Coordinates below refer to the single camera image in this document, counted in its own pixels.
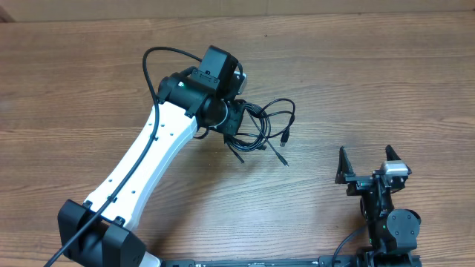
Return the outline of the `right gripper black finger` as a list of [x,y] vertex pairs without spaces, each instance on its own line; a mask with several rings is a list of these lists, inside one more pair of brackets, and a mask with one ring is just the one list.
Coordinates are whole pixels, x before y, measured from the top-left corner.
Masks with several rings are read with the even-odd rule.
[[338,168],[335,175],[335,184],[347,184],[354,176],[355,172],[348,159],[345,147],[341,146],[338,152]]
[[387,145],[385,147],[385,153],[387,161],[401,161],[401,158],[398,156],[398,154],[395,152],[391,145]]

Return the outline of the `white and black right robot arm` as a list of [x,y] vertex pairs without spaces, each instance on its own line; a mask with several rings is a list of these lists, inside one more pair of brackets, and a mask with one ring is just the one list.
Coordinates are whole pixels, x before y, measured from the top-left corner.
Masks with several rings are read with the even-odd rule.
[[[412,174],[391,145],[385,147],[386,160],[369,176],[358,176],[348,159],[345,147],[340,147],[336,184],[347,185],[348,196],[360,198],[360,211],[366,224],[347,236],[338,245],[331,258],[332,266],[387,266],[417,267],[419,256],[412,255],[417,248],[421,217],[410,209],[396,209],[392,195],[405,188]],[[359,248],[354,256],[339,256],[343,246],[367,230],[368,247]]]

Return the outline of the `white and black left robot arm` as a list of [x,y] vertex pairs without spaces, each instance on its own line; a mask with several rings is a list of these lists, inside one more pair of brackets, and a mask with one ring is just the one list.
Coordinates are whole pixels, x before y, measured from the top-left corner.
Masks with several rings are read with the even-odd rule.
[[237,99],[246,84],[240,62],[211,46],[198,66],[151,85],[147,123],[111,174],[83,203],[67,200],[58,213],[60,256],[81,266],[162,266],[134,233],[145,206],[179,151],[200,128],[234,136],[243,120]]

